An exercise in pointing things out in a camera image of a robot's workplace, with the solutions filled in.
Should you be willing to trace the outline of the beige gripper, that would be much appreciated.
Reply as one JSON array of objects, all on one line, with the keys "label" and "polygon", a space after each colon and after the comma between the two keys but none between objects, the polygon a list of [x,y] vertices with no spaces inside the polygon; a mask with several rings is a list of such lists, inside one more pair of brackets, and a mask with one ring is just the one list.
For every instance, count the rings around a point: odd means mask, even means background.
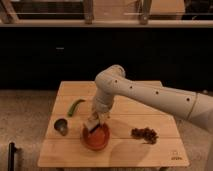
[{"label": "beige gripper", "polygon": [[90,122],[97,121],[100,124],[104,124],[106,120],[109,118],[110,112],[109,111],[98,111],[97,109],[93,108],[92,113],[89,116]]}]

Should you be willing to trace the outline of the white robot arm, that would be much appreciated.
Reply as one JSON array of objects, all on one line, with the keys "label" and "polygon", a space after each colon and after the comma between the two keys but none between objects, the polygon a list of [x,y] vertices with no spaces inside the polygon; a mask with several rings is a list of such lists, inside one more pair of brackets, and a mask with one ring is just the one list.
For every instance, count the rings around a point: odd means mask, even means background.
[{"label": "white robot arm", "polygon": [[178,116],[213,134],[211,96],[128,80],[120,65],[112,65],[98,73],[95,85],[97,90],[93,98],[93,112],[85,123],[89,131],[105,122],[113,106],[114,97],[120,95]]}]

